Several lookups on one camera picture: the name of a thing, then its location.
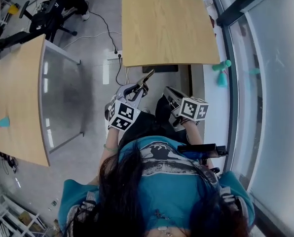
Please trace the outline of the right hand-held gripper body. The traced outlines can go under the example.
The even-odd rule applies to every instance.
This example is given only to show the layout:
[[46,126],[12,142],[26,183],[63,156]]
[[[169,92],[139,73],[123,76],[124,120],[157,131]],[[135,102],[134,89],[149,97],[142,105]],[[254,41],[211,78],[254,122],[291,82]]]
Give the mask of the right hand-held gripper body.
[[188,97],[186,94],[173,87],[165,87],[163,96],[167,99],[171,114],[169,122],[176,132],[184,127],[181,125],[182,118],[194,121],[198,124],[204,120],[209,104],[200,98]]

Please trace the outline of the person's right hand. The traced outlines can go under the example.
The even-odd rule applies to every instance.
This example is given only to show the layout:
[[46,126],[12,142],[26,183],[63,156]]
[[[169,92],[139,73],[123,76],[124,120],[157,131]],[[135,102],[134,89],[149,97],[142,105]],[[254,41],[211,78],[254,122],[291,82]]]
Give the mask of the person's right hand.
[[180,124],[182,126],[184,126],[187,122],[190,122],[192,124],[195,124],[196,126],[200,123],[200,121],[193,121],[193,120],[190,120],[188,118],[182,118],[181,121],[180,121]]

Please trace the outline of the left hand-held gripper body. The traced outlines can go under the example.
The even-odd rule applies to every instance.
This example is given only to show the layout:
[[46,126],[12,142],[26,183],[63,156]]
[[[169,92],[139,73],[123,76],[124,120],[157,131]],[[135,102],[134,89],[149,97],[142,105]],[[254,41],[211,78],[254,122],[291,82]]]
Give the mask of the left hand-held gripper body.
[[146,89],[138,83],[121,86],[105,106],[108,128],[127,131],[138,118],[141,112],[138,109],[139,103],[146,94]]

